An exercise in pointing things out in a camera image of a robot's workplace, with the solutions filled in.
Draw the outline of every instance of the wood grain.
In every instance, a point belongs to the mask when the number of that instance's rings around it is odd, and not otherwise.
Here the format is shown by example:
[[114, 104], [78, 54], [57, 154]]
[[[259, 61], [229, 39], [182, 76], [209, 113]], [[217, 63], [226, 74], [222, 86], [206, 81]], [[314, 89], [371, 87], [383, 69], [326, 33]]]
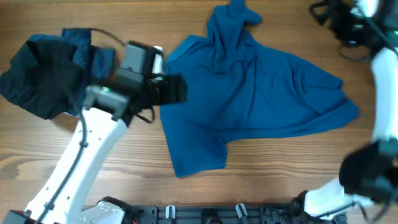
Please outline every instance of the wood grain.
[[[187, 35], [205, 35], [205, 24], [214, 6], [227, 3], [51, 2], [0, 4], [1, 71], [9, 68], [8, 61], [30, 35], [59, 34], [62, 27], [98, 27], [124, 40], [163, 46], [170, 53]], [[310, 0], [248, 1], [247, 5], [264, 19], [262, 24], [248, 29], [265, 46], [291, 52], [341, 77], [346, 94], [361, 108], [356, 121], [341, 129], [309, 136], [231, 142], [226, 169], [177, 179], [161, 122], [148, 125], [135, 120], [127, 135], [110, 152], [86, 203], [92, 205], [107, 195], [143, 205], [288, 202], [301, 191], [320, 187], [337, 177], [345, 155], [366, 144], [371, 136], [373, 76], [368, 65], [339, 58], [338, 41], [310, 17], [307, 11], [310, 3]], [[93, 44], [121, 50], [117, 43], [101, 34], [93, 35]], [[77, 120], [63, 114], [53, 121], [44, 121], [3, 97], [0, 97], [0, 118], [0, 219], [3, 219], [11, 208], [24, 209], [42, 187], [66, 148]], [[395, 223], [396, 211], [394, 208], [383, 223]], [[353, 212], [350, 223], [363, 221]]]

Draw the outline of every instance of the folded garment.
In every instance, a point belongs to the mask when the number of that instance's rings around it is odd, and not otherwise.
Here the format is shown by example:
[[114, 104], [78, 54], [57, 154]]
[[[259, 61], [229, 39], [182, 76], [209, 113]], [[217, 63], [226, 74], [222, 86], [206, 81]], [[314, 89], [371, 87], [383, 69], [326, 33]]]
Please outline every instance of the folded garment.
[[0, 94], [43, 119], [68, 110], [65, 88], [75, 91], [83, 70], [72, 62], [76, 47], [59, 40], [27, 41], [0, 76]]
[[[91, 45], [90, 29], [63, 29], [61, 36], [34, 34], [29, 40], [59, 40], [76, 46], [73, 62], [83, 69], [83, 75], [73, 96], [80, 105], [86, 96], [86, 87], [93, 80], [108, 78], [114, 68], [115, 50]], [[68, 113], [76, 116], [78, 112], [69, 104]]]
[[230, 141], [319, 133], [358, 116], [341, 79], [243, 29], [261, 21], [243, 0], [217, 6], [207, 37], [188, 36], [167, 59], [188, 86], [185, 103], [160, 107], [177, 177], [224, 168]]

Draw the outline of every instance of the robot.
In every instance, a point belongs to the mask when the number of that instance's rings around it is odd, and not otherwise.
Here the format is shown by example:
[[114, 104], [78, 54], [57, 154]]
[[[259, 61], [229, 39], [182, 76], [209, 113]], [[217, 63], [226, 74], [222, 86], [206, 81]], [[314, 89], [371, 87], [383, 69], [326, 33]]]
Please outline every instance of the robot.
[[[321, 14], [315, 9], [325, 7]], [[116, 71], [117, 79], [93, 83], [73, 137], [53, 174], [24, 211], [11, 210], [3, 223], [266, 223], [345, 224], [350, 209], [361, 209], [369, 223], [378, 221], [398, 199], [398, 1], [323, 0], [310, 6], [315, 20], [330, 29], [344, 47], [369, 49], [376, 84], [376, 120], [371, 143], [343, 161], [339, 178], [320, 189], [304, 191], [291, 203], [263, 206], [182, 207], [131, 206], [105, 197], [83, 210], [88, 191], [110, 149], [142, 110], [186, 100], [178, 75], [163, 76], [160, 47], [130, 41]], [[385, 204], [369, 219], [364, 207]]]

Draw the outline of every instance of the dark blue cloth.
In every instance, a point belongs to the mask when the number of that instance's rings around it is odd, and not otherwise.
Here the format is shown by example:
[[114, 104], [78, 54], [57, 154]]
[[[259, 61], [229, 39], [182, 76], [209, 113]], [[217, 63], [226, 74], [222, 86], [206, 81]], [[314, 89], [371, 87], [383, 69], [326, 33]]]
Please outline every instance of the dark blue cloth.
[[168, 58], [167, 74], [188, 86], [187, 102], [160, 107], [177, 177], [224, 168], [230, 141], [319, 133], [358, 116], [341, 79], [243, 29], [261, 21], [232, 0], [215, 7], [206, 38], [190, 35]]
[[[86, 86], [93, 80], [107, 78], [113, 70], [115, 51], [91, 45], [90, 29], [63, 29], [61, 36], [34, 34], [29, 40], [59, 40], [76, 46], [73, 62], [80, 66], [84, 74], [79, 87], [74, 93], [75, 100], [81, 105], [86, 96]], [[70, 103], [68, 113], [76, 116], [78, 113]]]

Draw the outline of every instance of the blue shirt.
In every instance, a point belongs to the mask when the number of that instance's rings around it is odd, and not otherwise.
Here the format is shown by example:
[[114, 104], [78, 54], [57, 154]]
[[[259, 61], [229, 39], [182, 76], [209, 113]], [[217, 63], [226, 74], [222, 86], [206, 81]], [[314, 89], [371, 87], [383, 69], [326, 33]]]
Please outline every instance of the blue shirt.
[[177, 177], [225, 167], [230, 141], [283, 138], [339, 128], [358, 116], [343, 81], [243, 29], [262, 21], [243, 0], [216, 6], [207, 37], [188, 36], [167, 60], [188, 100], [160, 107]]

